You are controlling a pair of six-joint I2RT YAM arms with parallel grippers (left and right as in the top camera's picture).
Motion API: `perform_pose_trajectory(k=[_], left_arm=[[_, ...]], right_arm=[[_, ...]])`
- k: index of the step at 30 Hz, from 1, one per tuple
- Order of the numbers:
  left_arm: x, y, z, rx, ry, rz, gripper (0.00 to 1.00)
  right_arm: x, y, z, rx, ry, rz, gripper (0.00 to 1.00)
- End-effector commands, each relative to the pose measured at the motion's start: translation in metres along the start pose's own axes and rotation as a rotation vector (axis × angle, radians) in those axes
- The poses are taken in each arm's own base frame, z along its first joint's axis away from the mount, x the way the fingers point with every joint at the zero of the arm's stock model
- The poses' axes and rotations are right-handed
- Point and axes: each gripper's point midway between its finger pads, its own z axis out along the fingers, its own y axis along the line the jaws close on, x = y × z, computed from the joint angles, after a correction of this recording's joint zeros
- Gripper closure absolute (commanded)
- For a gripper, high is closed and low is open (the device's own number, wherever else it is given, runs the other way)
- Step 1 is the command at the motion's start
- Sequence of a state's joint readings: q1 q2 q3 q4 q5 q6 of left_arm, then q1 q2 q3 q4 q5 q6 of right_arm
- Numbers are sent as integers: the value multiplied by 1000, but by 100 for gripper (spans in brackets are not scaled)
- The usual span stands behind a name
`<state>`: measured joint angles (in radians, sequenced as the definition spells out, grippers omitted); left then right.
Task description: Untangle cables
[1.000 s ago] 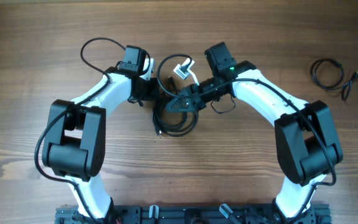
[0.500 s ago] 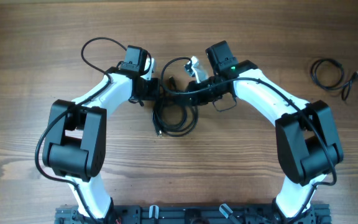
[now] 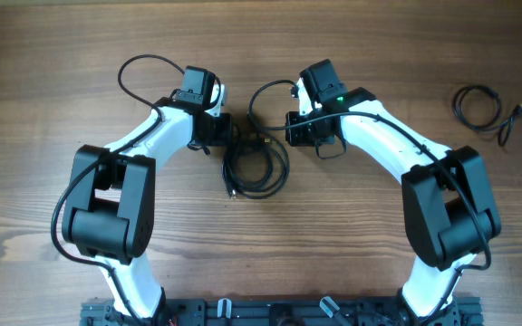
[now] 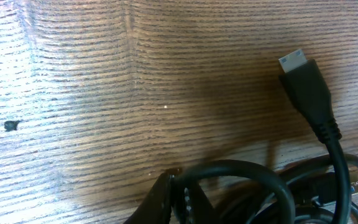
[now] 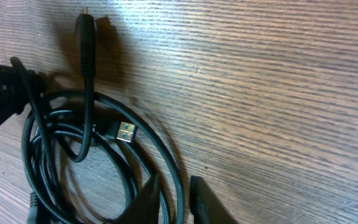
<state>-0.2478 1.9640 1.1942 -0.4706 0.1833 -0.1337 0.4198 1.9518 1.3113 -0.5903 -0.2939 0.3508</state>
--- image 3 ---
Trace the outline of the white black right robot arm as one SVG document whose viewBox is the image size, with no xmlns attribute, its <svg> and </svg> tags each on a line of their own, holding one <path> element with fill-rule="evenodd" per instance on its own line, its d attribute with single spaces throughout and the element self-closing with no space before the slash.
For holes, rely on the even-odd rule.
<svg viewBox="0 0 522 326">
<path fill-rule="evenodd" d="M 302 70 L 292 94 L 299 108 L 286 115 L 290 145 L 319 148 L 338 138 L 400 183 L 405 232 L 416 254 L 401 299 L 411 322 L 442 321 L 459 278 L 490 267 L 488 243 L 501 233 L 482 157 L 469 146 L 450 149 L 423 137 L 366 89 L 348 90 L 328 59 Z M 485 256 L 480 266 L 473 262 L 478 254 Z"/>
</svg>

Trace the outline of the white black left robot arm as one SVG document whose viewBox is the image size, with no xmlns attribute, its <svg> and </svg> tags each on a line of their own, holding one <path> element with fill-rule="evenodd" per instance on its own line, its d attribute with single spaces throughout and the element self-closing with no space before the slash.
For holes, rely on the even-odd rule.
<svg viewBox="0 0 522 326">
<path fill-rule="evenodd" d="M 225 89 L 208 70 L 189 66 L 180 88 L 152 104 L 149 117 L 105 147 L 76 151 L 70 184 L 53 212 L 53 237 L 79 251 L 76 262 L 102 269 L 119 324 L 167 321 L 166 296 L 146 249 L 155 219 L 156 175 L 178 150 L 208 152 L 231 139 Z"/>
</svg>

